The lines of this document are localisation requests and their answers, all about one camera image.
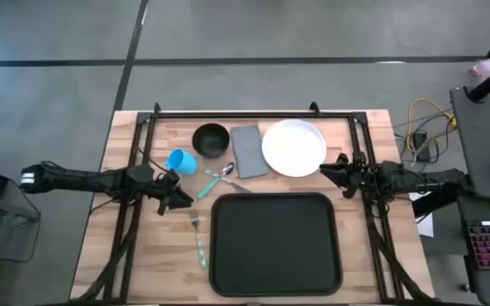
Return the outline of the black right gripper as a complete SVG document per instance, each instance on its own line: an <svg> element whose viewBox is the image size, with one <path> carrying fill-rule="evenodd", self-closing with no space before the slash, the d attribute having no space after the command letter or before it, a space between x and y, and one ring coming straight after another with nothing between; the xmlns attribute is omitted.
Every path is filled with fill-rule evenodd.
<svg viewBox="0 0 490 306"><path fill-rule="evenodd" d="M337 187L345 188L344 198L353 198L358 190L364 188L372 189L374 174L364 152L353 153L352 161L349 161L345 153L340 153L337 162L338 164L322 164L319 168Z"/></svg>

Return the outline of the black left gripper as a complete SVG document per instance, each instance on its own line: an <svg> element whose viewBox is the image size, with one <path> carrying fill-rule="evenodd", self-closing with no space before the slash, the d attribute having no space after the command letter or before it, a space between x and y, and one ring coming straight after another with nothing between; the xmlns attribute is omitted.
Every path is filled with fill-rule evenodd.
<svg viewBox="0 0 490 306"><path fill-rule="evenodd" d="M154 198L159 200L157 214L167 210L190 208L194 199L179 186L179 175L174 170L160 173L155 180Z"/></svg>

